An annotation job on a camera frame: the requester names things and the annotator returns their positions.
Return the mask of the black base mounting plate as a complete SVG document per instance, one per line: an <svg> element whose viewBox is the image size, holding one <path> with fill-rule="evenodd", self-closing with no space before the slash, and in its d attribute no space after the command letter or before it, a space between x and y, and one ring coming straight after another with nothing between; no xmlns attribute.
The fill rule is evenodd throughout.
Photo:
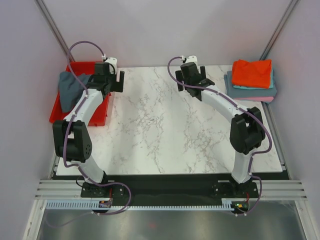
<svg viewBox="0 0 320 240"><path fill-rule="evenodd" d="M238 184L229 173L108 175L106 187L83 183L81 197L107 198L125 205L155 204L166 206L220 204L223 199L258 197L252 180Z"/></svg>

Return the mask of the folded pink t-shirt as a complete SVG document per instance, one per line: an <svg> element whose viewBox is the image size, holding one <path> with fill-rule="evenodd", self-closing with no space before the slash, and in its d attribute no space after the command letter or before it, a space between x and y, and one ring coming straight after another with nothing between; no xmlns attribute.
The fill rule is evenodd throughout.
<svg viewBox="0 0 320 240"><path fill-rule="evenodd" d="M271 103L274 100L274 97L273 96L251 97L250 100L256 101L256 102Z"/></svg>

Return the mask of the folded orange t-shirt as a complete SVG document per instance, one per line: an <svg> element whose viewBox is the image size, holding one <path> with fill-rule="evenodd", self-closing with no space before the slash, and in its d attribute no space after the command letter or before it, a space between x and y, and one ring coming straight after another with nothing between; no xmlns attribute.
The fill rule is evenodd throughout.
<svg viewBox="0 0 320 240"><path fill-rule="evenodd" d="M232 65L232 84L241 87L268 89L271 85L272 61L239 59Z"/></svg>

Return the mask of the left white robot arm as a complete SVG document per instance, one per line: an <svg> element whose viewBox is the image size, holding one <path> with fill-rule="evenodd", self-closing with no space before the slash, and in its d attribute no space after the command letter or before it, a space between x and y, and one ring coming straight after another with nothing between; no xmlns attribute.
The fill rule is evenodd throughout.
<svg viewBox="0 0 320 240"><path fill-rule="evenodd" d="M96 62L94 74L75 107L63 120L56 120L52 125L56 155L63 159L66 168L76 167L99 197L109 193L110 185L105 171L92 156L93 144L87 127L105 98L111 92L124 90L125 72L118 71L117 62L115 57Z"/></svg>

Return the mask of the folded grey-blue t-shirt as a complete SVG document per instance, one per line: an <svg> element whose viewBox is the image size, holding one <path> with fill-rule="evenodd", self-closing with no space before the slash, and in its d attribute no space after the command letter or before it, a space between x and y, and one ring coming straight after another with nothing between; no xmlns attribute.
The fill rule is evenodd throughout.
<svg viewBox="0 0 320 240"><path fill-rule="evenodd" d="M275 97L277 94L277 88L274 86L269 89L239 89L232 86L232 72L228 71L224 75L224 83L226 88L226 94L233 98L260 98L260 97Z"/></svg>

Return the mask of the folded teal t-shirt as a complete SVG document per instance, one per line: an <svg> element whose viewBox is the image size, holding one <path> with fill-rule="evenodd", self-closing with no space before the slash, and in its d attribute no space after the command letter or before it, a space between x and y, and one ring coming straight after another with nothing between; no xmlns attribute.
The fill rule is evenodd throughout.
<svg viewBox="0 0 320 240"><path fill-rule="evenodd" d="M270 84L269 84L269 89L274 88L274 70L273 68L271 69L270 72ZM239 85L232 85L234 89L241 89L241 90L264 90L264 88L260 87L248 87L248 86L239 86Z"/></svg>

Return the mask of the dark blue-grey t-shirt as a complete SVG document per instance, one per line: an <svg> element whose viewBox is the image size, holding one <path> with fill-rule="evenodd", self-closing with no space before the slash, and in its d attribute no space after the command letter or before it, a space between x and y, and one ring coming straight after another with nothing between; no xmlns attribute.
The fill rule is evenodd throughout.
<svg viewBox="0 0 320 240"><path fill-rule="evenodd" d="M59 74L58 90L61 110L68 113L77 104L85 89L71 72L63 71Z"/></svg>

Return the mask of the aluminium extrusion rail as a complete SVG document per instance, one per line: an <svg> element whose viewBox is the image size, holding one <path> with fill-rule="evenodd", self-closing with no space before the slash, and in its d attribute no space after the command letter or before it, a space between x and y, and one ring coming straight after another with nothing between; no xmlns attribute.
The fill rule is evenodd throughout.
<svg viewBox="0 0 320 240"><path fill-rule="evenodd" d="M306 200L307 195L299 180L263 180L263 201L300 201ZM37 199L79 199L81 188L74 180L42 180L35 194Z"/></svg>

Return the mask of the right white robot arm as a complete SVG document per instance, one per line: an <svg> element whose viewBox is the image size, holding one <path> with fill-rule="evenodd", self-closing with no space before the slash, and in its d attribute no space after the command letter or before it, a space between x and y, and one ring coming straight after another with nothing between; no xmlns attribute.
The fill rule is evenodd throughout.
<svg viewBox="0 0 320 240"><path fill-rule="evenodd" d="M259 108L247 108L220 91L206 78L205 67L195 62L184 63L175 72L178 90L187 91L192 97L213 107L230 123L229 141L235 150L234 166L229 191L235 197L247 191L250 180L252 154L266 138L262 114Z"/></svg>

